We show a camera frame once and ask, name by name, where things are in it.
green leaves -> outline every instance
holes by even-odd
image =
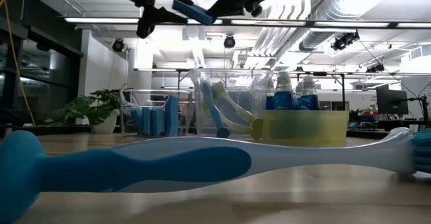
[[[91,125],[97,125],[103,123],[113,110],[120,109],[120,95],[117,92],[104,89],[90,95],[72,100],[63,109],[54,111],[53,117],[45,122],[65,124],[70,118],[88,118]]]

plastic bin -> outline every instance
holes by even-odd
[[[195,84],[198,135],[214,137],[218,131],[216,122],[210,112],[209,100],[205,96],[205,90],[203,90],[203,83],[208,82],[212,89],[211,98],[220,111],[222,118],[224,118],[223,125],[230,132],[229,138],[250,139],[251,136],[260,138],[261,122],[266,105],[267,85],[268,80],[272,78],[271,71],[192,69],[189,73]],[[243,110],[238,110],[232,102]],[[244,110],[250,112],[252,117],[243,114]],[[231,127],[231,124],[227,124],[226,120],[239,127]]]
[[[175,135],[185,136],[188,133],[194,110],[191,92],[124,89],[120,91],[120,97],[123,136],[174,137]],[[157,116],[158,122],[154,122],[152,116],[153,118]],[[171,129],[171,125],[169,125],[175,120],[178,122],[178,131]]]
[[[263,117],[263,143],[297,147],[343,147],[349,112],[268,110]]]

potted plant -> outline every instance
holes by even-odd
[[[119,110],[119,93],[104,89],[72,100],[64,108],[53,112],[53,117],[45,122],[66,124],[72,118],[87,118],[93,133],[108,134],[114,132]]]

wooden table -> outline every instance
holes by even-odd
[[[138,139],[85,134],[40,140],[57,155]],[[371,167],[316,165],[167,194],[42,193],[16,223],[430,224],[431,175],[403,179]]]

yellow cable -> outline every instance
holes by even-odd
[[[13,61],[15,62],[16,73],[18,74],[18,79],[20,79],[22,96],[24,97],[24,101],[26,103],[26,107],[27,107],[28,113],[30,114],[30,118],[32,119],[33,126],[36,126],[36,122],[34,121],[34,118],[33,118],[33,113],[32,113],[32,111],[30,109],[30,106],[28,105],[26,93],[24,91],[24,84],[21,82],[20,66],[18,65],[18,60],[17,60],[16,53],[15,53],[15,46],[13,45],[13,36],[12,36],[12,30],[11,30],[11,22],[9,20],[9,10],[7,8],[7,0],[1,0],[0,1],[0,6],[3,4],[3,2],[5,4],[7,29],[9,30],[9,38],[11,40]]]

